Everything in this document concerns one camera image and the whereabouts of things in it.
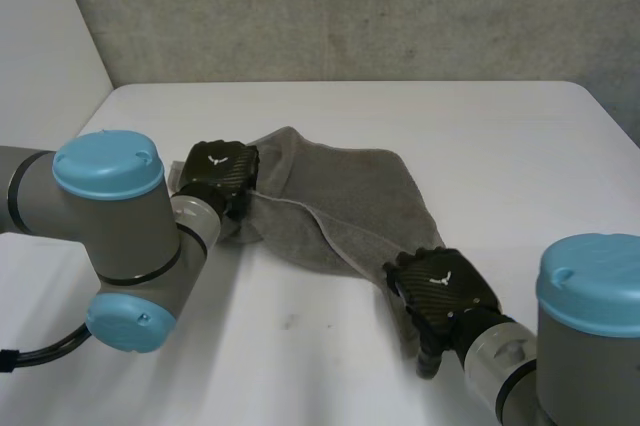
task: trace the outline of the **light blue joint cap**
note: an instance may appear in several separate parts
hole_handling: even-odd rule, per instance
[[[582,234],[552,244],[536,292],[544,311],[570,328],[640,338],[640,237]]]
[[[164,344],[176,325],[169,311],[130,294],[98,294],[87,312],[87,328],[120,351],[149,353]]]
[[[133,131],[100,131],[69,141],[53,159],[61,188],[87,199],[118,201],[153,190],[164,180],[155,144]]]

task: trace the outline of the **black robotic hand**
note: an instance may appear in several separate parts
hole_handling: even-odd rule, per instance
[[[490,317],[502,317],[494,292],[456,249],[400,253],[384,270],[388,287],[403,300],[420,333],[417,373],[422,378],[432,379],[437,374],[444,351],[456,349],[460,356],[465,347],[468,349],[468,323],[475,320],[470,316],[487,311]]]
[[[187,156],[176,194],[197,197],[220,217],[240,220],[249,204],[247,192],[256,187],[258,163],[255,146],[238,141],[202,141]]]

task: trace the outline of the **black ring band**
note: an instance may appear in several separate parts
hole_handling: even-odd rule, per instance
[[[189,226],[185,226],[182,223],[176,223],[176,226],[178,227],[178,230],[182,231],[185,234],[188,234],[189,236],[191,236],[193,238],[193,240],[196,243],[198,243],[198,246],[200,246],[200,248],[202,249],[202,252],[204,253],[204,259],[207,259],[207,256],[209,254],[209,251],[207,250],[207,245],[204,243],[204,241],[198,235],[198,233],[196,233]]]
[[[9,216],[11,216],[13,224],[22,234],[33,235],[33,231],[24,224],[24,221],[22,221],[22,218],[20,217],[20,212],[18,211],[18,190],[20,189],[20,181],[22,181],[22,178],[29,169],[29,166],[50,152],[51,151],[38,151],[22,161],[20,166],[18,166],[13,173],[13,177],[9,183],[9,189],[7,190],[7,209],[9,210]]]
[[[537,368],[537,360],[532,359],[528,363],[524,363],[518,369],[516,369],[511,376],[507,378],[507,380],[500,387],[500,391],[498,392],[498,397],[496,398],[496,418],[500,424],[502,424],[502,411],[504,409],[504,404],[507,402],[507,398],[509,397],[509,393],[515,387],[518,382],[524,378],[527,374],[533,372]]]
[[[181,254],[182,254],[182,248],[178,246],[178,250],[176,251],[176,254],[174,254],[173,257],[169,260],[169,262],[165,264],[163,267],[135,278],[114,279],[114,278],[107,278],[105,276],[102,276],[100,273],[97,273],[97,272],[96,274],[98,275],[98,278],[100,278],[100,281],[102,281],[103,283],[111,284],[113,286],[135,286],[136,284],[146,283],[147,281],[156,279],[158,276],[162,276],[164,273],[166,273],[176,265],[176,263],[178,262],[178,259],[180,259]]]

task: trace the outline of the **white wall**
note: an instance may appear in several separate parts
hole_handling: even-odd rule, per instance
[[[0,0],[0,144],[57,149],[111,90],[75,0]]]

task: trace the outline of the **carbon fiber robotic hand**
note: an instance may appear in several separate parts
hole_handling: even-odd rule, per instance
[[[459,324],[463,317],[487,312],[497,320],[503,318],[491,287],[456,249],[400,253],[384,269],[389,288],[402,298],[420,333],[417,373],[422,378],[435,377],[444,351],[456,349],[460,356],[468,349],[468,328]]]

